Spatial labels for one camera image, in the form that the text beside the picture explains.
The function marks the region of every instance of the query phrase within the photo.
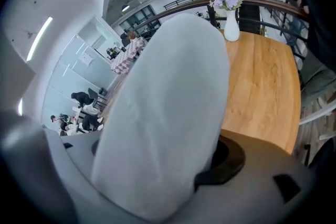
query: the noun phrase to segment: grey floor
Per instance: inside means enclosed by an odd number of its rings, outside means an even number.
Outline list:
[[[321,98],[326,101],[334,93],[336,88],[326,92]],[[301,118],[318,111],[321,109],[317,100],[311,102],[309,106],[301,110]],[[332,113],[330,116],[323,116],[314,121],[303,124],[299,127],[298,136],[296,139],[295,147],[293,150],[293,156],[300,161],[303,161],[306,156],[306,150],[304,145],[311,145],[311,152],[309,161],[311,162],[316,152],[327,141],[320,141],[319,136],[321,134],[327,134],[336,131],[336,113]]]

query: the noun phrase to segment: flower bouquet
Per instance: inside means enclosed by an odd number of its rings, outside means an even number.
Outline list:
[[[224,37],[229,41],[236,41],[240,32],[235,17],[235,10],[239,8],[243,0],[214,0],[209,6],[214,7],[221,14],[221,10],[226,10],[227,20],[224,28]]]

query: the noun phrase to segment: person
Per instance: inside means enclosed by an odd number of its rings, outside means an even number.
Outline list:
[[[139,47],[141,48],[146,47],[146,45],[148,44],[147,40],[145,40],[143,37],[137,37],[134,31],[131,31],[127,37],[131,43],[138,43]]]
[[[65,131],[60,131],[59,136],[67,136],[67,133]]]
[[[62,122],[60,127],[67,135],[80,134],[78,132],[79,126],[77,124],[67,124],[66,122]]]
[[[90,115],[99,115],[100,110],[93,107],[94,99],[91,99],[85,92],[73,92],[71,98],[79,103],[78,108]]]
[[[83,122],[79,126],[86,131],[90,131],[90,124],[93,126],[93,131],[102,130],[104,125],[101,124],[103,118],[98,118],[96,115],[85,115]]]
[[[307,106],[336,85],[336,46],[330,7],[324,0],[295,0],[309,15],[308,53],[300,71],[301,106]]]
[[[75,117],[68,116],[66,114],[60,114],[59,117],[55,117],[54,115],[51,115],[50,118],[51,118],[52,122],[61,120],[61,121],[66,122],[66,123],[69,124],[69,123],[71,123],[71,120],[73,120]]]

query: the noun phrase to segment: white vase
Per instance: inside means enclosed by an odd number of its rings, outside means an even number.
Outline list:
[[[215,12],[217,14],[217,17],[226,17],[226,10],[223,8],[216,8]]]
[[[240,31],[236,20],[236,10],[227,10],[227,19],[224,27],[224,37],[228,41],[236,41],[239,38]]]

